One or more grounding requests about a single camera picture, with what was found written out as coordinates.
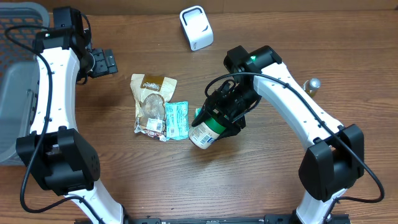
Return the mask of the yellow dish soap bottle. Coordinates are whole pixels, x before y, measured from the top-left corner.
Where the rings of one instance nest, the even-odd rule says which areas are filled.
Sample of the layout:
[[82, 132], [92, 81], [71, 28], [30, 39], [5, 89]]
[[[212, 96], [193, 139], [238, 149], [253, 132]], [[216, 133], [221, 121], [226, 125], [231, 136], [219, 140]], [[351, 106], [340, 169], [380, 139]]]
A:
[[309, 80], [307, 80], [304, 84], [303, 84], [303, 90], [311, 97], [313, 98], [317, 91], [319, 90], [319, 88], [321, 87], [321, 81], [317, 78], [311, 78]]

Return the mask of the brown snack bag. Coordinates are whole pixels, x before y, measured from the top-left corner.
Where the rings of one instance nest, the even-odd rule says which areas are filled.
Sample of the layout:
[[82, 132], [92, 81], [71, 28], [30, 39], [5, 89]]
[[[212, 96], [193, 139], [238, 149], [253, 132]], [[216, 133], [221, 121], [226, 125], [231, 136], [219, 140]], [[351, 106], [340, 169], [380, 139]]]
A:
[[174, 95], [177, 80], [134, 73], [130, 87], [136, 104], [134, 132], [166, 142], [165, 104]]

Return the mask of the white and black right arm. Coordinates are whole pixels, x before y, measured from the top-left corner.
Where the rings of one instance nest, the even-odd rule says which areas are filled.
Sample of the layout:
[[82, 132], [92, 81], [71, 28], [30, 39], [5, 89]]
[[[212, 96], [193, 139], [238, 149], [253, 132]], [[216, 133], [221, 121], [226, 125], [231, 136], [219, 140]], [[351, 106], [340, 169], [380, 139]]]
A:
[[349, 223], [332, 214], [333, 206], [363, 175], [364, 136], [323, 111], [290, 74], [270, 47], [247, 52], [242, 46], [224, 58], [226, 75], [206, 100], [189, 130], [190, 140], [206, 149], [215, 141], [237, 135], [245, 115], [267, 100], [298, 136], [305, 155], [299, 168], [305, 194], [290, 214], [267, 214], [261, 223]]

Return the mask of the small teal carton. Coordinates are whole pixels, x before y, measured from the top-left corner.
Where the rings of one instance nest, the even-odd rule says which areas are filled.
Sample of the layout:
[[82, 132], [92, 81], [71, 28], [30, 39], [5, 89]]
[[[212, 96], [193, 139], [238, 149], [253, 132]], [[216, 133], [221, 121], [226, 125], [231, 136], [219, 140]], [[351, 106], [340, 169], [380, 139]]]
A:
[[201, 111], [201, 108], [195, 109], [195, 116], [194, 116], [194, 118], [196, 118], [196, 117], [199, 115], [200, 111]]

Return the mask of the green lid jar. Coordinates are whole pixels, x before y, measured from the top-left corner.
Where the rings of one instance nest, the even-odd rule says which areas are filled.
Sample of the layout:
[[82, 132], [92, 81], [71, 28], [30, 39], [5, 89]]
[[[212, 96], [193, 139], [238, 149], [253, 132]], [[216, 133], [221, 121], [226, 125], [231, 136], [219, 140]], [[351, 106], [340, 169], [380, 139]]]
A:
[[199, 125], [190, 128], [188, 137], [201, 149], [210, 147], [226, 128], [214, 118], [209, 118]]

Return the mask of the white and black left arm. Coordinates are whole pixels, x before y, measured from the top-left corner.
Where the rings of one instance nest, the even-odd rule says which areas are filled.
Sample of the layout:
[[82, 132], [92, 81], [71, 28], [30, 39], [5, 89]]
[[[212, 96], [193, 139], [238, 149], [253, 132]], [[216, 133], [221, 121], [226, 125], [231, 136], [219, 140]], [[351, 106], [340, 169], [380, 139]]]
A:
[[16, 141], [25, 176], [61, 202], [74, 202], [90, 223], [127, 223], [124, 207], [100, 181], [98, 154], [75, 119], [76, 85], [116, 73], [112, 51], [93, 48], [87, 17], [72, 7], [53, 10], [53, 27], [40, 27], [30, 51], [40, 70], [29, 134]]

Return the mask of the teal wipes packet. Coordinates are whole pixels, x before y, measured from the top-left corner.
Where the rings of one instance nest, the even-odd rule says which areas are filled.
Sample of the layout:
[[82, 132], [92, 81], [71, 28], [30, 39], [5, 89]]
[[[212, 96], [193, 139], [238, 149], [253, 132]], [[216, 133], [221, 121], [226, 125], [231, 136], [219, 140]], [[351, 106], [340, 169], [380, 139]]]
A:
[[166, 103], [166, 137], [173, 140], [188, 138], [188, 102]]

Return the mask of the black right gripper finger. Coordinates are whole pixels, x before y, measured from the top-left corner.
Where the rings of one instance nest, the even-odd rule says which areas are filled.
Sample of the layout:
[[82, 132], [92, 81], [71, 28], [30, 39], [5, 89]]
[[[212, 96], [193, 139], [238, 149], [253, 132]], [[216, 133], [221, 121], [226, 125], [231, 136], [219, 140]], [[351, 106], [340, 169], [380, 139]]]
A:
[[246, 127], [246, 120], [244, 116], [236, 121], [230, 121], [224, 116], [217, 116], [215, 120], [218, 124], [225, 128], [225, 130], [217, 137], [217, 140], [235, 136]]
[[214, 106], [208, 105], [208, 104], [204, 104], [201, 107], [201, 110], [199, 112], [199, 114], [195, 117], [195, 119], [192, 121], [192, 127], [196, 127], [199, 124], [207, 121], [208, 119], [210, 119], [213, 116], [213, 110], [214, 110]]

